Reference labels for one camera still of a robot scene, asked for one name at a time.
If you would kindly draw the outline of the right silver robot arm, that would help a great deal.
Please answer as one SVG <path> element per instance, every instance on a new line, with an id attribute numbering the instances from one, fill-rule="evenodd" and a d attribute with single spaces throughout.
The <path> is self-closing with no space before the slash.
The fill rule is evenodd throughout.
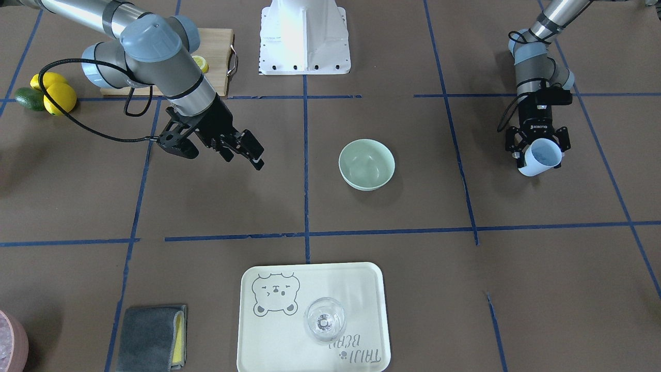
<path id="1" fill-rule="evenodd" d="M 263 146 L 250 132 L 233 127 L 233 115 L 192 54 L 200 33 L 182 15 L 163 18 L 122 1 L 2 1 L 2 7 L 25 6 L 58 14 L 111 38 L 88 47 L 79 59 L 62 59 L 40 71 L 78 62 L 90 82 L 101 88 L 156 87 L 169 101 L 170 121 L 158 136 L 148 137 L 167 153 L 187 159 L 199 154 L 195 134 L 227 162 L 238 154 L 262 169 Z"/>

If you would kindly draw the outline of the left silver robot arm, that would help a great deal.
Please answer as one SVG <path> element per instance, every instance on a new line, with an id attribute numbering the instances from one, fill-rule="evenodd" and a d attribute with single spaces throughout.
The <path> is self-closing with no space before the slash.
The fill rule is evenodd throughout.
<path id="1" fill-rule="evenodd" d="M 505 150 L 515 158 L 524 176 L 559 168 L 571 148 L 567 127 L 553 125 L 553 108 L 572 104 L 575 75 L 560 66 L 548 49 L 591 4 L 552 1 L 531 27 L 508 35 L 517 92 L 503 112 L 497 131 L 505 132 Z"/>

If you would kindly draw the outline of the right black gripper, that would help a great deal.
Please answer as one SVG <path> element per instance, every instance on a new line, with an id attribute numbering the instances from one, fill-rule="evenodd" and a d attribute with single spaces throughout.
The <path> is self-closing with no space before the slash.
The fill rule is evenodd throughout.
<path id="1" fill-rule="evenodd" d="M 250 160 L 255 170 L 263 168 L 264 147 L 250 130 L 239 132 L 234 128 L 233 115 L 222 99 L 213 99 L 205 111 L 189 118 L 189 124 L 195 127 L 192 133 L 207 148 L 217 151 L 225 162 L 231 162 L 238 153 Z"/>

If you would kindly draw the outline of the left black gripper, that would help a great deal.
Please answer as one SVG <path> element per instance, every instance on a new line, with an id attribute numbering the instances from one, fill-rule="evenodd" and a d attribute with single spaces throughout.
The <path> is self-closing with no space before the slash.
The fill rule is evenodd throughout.
<path id="1" fill-rule="evenodd" d="M 527 146 L 539 138 L 554 141 L 560 150 L 560 161 L 554 166 L 561 167 L 565 152 L 571 149 L 571 139 L 567 127 L 553 127 L 552 106 L 538 108 L 535 99 L 525 98 L 517 104 L 519 127 L 508 127 L 505 132 L 505 150 L 515 158 L 517 168 L 525 165 Z"/>

